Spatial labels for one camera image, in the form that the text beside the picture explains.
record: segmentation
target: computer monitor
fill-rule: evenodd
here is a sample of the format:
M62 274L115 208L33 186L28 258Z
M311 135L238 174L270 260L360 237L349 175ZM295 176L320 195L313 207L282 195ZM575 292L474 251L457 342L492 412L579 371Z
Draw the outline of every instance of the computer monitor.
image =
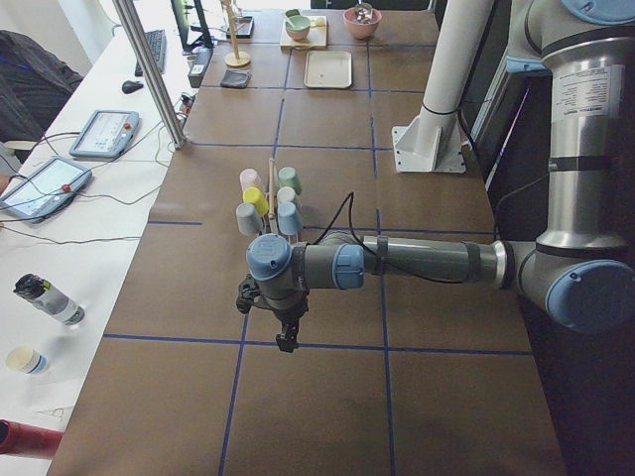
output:
M209 34L209 27L205 21L205 12L202 8L202 4L200 0L193 0L193 4L194 5L191 6L188 0L172 0L172 11L177 21L177 28L179 29L184 54L190 54L196 47L213 48L213 42ZM188 14L192 8L196 9L198 23L200 24L199 28L190 25ZM194 35L191 40L191 32L200 32L200 35Z

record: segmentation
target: beige tray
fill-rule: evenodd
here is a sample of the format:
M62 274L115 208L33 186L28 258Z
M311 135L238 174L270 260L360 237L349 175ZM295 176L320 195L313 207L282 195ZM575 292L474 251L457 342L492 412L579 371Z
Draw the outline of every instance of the beige tray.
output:
M285 21L282 22L282 32L280 33L280 46L282 48L326 48L326 36L328 34L328 22L325 16L307 16L311 20L311 24L314 25L318 19L322 19L322 27L311 26L309 35L299 42L292 40L287 31L285 30Z
M306 87L344 89L352 82L352 59L349 52L307 53Z

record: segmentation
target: bowl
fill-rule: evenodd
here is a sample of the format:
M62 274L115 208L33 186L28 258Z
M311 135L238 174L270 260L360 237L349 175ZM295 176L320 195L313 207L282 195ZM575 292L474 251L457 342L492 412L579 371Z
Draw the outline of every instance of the bowl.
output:
M285 30L292 40L300 41L309 35L311 29L311 20L303 15L294 15L289 17L289 22L285 22Z
M359 23L355 20L355 8L349 8L342 13L344 19L344 25L350 33L357 40L365 40L368 37L372 37L381 22L381 12L376 8L373 8L373 14L370 23Z

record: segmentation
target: warning label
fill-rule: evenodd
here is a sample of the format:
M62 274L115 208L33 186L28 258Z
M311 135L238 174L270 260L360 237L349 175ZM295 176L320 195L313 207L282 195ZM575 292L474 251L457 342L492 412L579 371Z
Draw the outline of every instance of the warning label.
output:
M554 77L552 122L616 113L622 68L597 67Z

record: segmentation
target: keyboard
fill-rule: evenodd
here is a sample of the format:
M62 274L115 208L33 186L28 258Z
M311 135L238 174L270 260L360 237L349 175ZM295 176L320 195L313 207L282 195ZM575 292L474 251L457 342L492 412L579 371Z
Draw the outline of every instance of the keyboard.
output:
M150 51L155 57L159 71L163 74L164 69L166 68L166 47L168 43L166 31L155 30L153 32L146 32L146 40L148 40ZM138 61L137 66L135 67L135 76L143 76L143 71L141 70L141 65Z

